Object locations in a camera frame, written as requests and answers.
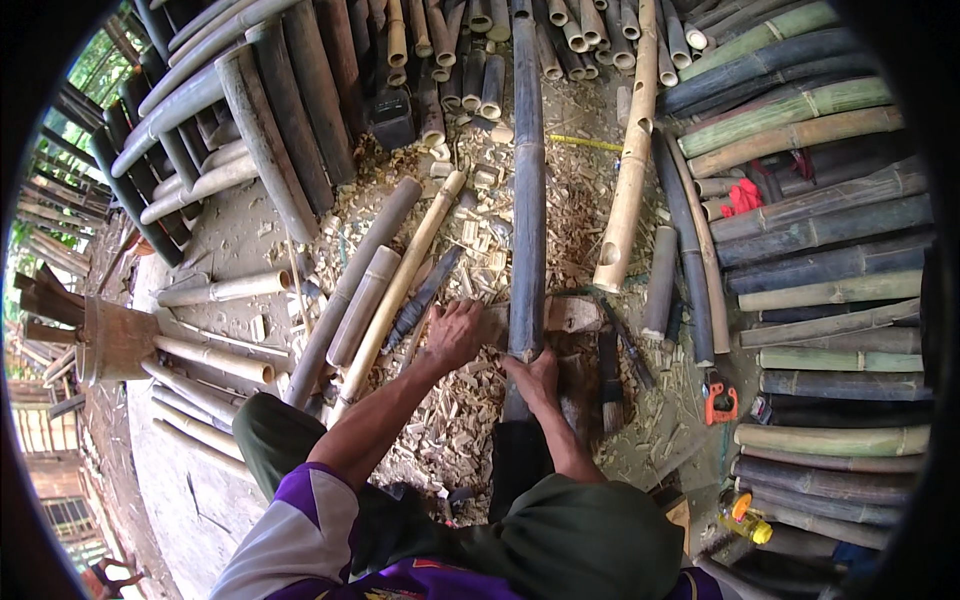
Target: yellow bottle cap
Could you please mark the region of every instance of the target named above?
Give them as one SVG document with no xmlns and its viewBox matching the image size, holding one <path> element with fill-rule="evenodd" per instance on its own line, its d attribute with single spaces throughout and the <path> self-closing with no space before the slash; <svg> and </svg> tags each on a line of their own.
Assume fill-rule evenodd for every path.
<svg viewBox="0 0 960 600">
<path fill-rule="evenodd" d="M 766 543 L 770 541 L 770 538 L 772 538 L 773 535 L 774 535 L 773 526 L 771 526 L 770 523 L 766 521 L 761 521 L 756 525 L 754 534 L 750 536 L 750 539 L 753 541 L 753 543 Z"/>
</svg>

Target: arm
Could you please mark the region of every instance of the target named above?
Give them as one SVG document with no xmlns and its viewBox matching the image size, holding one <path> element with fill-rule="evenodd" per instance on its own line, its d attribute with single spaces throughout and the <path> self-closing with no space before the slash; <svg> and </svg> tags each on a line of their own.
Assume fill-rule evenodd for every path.
<svg viewBox="0 0 960 600">
<path fill-rule="evenodd" d="M 313 446 L 307 462 L 327 465 L 359 490 L 430 389 L 477 355 L 482 312 L 483 302 L 474 300 L 451 302 L 445 311 L 431 307 L 424 355 L 348 410 Z"/>
<path fill-rule="evenodd" d="M 593 459 L 577 442 L 557 402 L 557 356 L 545 348 L 537 360 L 521 363 L 513 356 L 500 359 L 500 366 L 516 382 L 520 395 L 534 414 L 553 459 L 554 470 L 579 483 L 607 481 Z"/>
</svg>

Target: green pants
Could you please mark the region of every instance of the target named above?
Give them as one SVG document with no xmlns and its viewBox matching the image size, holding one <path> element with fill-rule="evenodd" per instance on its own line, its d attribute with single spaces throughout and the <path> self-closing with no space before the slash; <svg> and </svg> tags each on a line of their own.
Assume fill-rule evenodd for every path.
<svg viewBox="0 0 960 600">
<path fill-rule="evenodd" d="M 233 421 L 247 466 L 270 500 L 324 433 L 316 419 L 269 394 L 251 397 Z M 500 522 L 462 529 L 433 521 L 409 495 L 397 501 L 368 485 L 358 498 L 360 543 L 351 568 L 358 577 L 423 556 L 502 577 L 529 598 L 660 600 L 680 572 L 684 530 L 622 482 L 579 484 L 552 474 Z"/>
</svg>

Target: plastic bottle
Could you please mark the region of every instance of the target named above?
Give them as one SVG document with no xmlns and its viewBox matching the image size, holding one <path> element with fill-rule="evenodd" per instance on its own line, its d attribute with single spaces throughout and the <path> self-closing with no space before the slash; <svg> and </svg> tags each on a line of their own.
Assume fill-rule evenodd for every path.
<svg viewBox="0 0 960 600">
<path fill-rule="evenodd" d="M 754 513 L 749 512 L 753 496 L 726 490 L 720 494 L 720 522 L 736 534 L 756 544 L 770 541 L 774 528 Z"/>
</svg>

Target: hand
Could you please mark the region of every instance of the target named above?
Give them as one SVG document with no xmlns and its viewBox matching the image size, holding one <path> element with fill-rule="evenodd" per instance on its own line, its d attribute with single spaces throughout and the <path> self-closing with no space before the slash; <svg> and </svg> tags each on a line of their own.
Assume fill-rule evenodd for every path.
<svg viewBox="0 0 960 600">
<path fill-rule="evenodd" d="M 557 355 L 550 347 L 544 348 L 537 360 L 530 364 L 520 362 L 510 355 L 502 356 L 499 363 L 514 379 L 516 388 L 535 417 L 543 414 L 544 410 L 560 410 L 557 403 Z"/>
<path fill-rule="evenodd" d="M 479 300 L 453 301 L 443 310 L 437 304 L 430 307 L 430 334 L 426 341 L 426 356 L 443 374 L 460 369 L 480 351 L 480 316 L 483 302 Z"/>
</svg>

